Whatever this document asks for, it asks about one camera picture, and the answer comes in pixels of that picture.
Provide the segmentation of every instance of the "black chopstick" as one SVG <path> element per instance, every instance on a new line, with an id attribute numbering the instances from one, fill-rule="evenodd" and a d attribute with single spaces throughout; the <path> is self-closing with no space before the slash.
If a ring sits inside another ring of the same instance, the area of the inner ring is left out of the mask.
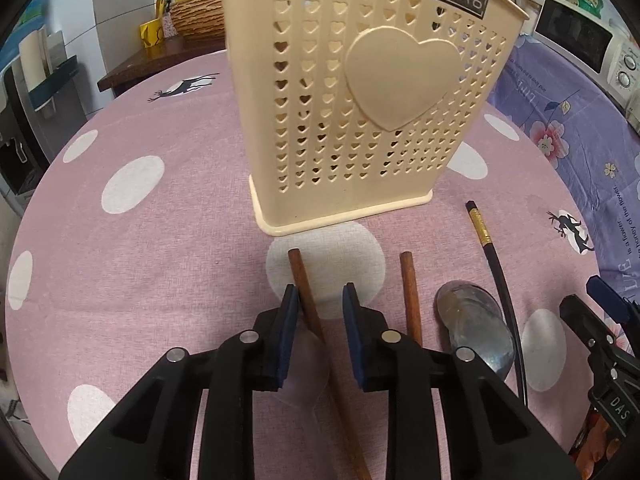
<path id="1" fill-rule="evenodd" d="M 500 303 L 502 304 L 502 310 L 504 312 L 504 320 L 507 323 L 507 327 L 513 337 L 513 343 L 515 345 L 515 367 L 516 367 L 516 384 L 518 387 L 518 396 L 523 404 L 527 405 L 527 378 L 524 373 L 524 358 L 522 356 L 522 344 L 520 343 L 520 333 L 518 332 L 518 322 L 516 321 L 516 315 L 513 311 L 513 303 L 511 303 L 511 295 L 509 294 L 509 288 L 507 287 L 507 280 L 504 278 L 504 272 L 502 272 L 502 266 L 498 259 L 498 253 L 495 251 L 494 244 L 491 241 L 489 232 L 487 231 L 484 221 L 480 216 L 478 207 L 473 200 L 466 203 L 466 210 L 469 213 L 471 221 L 476 228 L 476 233 L 480 239 L 480 244 L 484 250 L 484 256 L 489 263 L 489 268 L 494 276 L 495 288 L 498 289 L 498 296 L 500 297 Z"/>

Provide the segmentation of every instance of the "white paper roll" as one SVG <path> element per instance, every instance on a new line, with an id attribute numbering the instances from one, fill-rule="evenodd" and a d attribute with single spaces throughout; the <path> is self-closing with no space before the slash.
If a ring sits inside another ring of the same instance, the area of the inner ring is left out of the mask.
<path id="1" fill-rule="evenodd" d="M 24 72 L 24 81 L 30 92 L 46 78 L 44 64 L 42 62 L 42 49 L 40 47 L 40 31 L 34 30 L 20 42 L 20 62 Z"/>

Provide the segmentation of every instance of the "microwave knob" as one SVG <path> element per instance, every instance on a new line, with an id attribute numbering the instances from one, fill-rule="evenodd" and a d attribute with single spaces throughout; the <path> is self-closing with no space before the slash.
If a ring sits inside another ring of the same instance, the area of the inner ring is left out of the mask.
<path id="1" fill-rule="evenodd" d="M 625 56 L 625 65 L 629 70 L 635 70 L 637 66 L 636 60 L 632 56 L 627 54 Z"/>
<path id="2" fill-rule="evenodd" d="M 631 79 L 629 79 L 629 74 L 626 72 L 620 72 L 618 74 L 618 82 L 623 88 L 629 88 L 631 86 Z"/>

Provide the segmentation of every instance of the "heart emblem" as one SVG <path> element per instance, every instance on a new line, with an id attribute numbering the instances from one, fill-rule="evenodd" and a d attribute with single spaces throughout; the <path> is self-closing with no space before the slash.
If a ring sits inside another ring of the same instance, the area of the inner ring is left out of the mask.
<path id="1" fill-rule="evenodd" d="M 436 104 L 460 84 L 460 53 L 446 40 L 418 43 L 395 27 L 364 32 L 351 44 L 344 71 L 360 109 L 388 132 Z"/>

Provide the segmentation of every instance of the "metal spoon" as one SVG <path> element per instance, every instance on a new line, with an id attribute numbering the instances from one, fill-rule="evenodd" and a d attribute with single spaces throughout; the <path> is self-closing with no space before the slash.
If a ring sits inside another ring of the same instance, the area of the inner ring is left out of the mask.
<path id="1" fill-rule="evenodd" d="M 318 427 L 315 408 L 329 380 L 329 359 L 322 342 L 298 319 L 289 362 L 289 373 L 276 397 L 298 410 L 306 445 L 318 480 L 337 480 L 327 440 Z"/>
<path id="2" fill-rule="evenodd" d="M 449 282 L 437 291 L 436 308 L 449 330 L 451 349 L 473 349 L 505 380 L 513 366 L 513 339 L 494 297 L 473 283 Z"/>

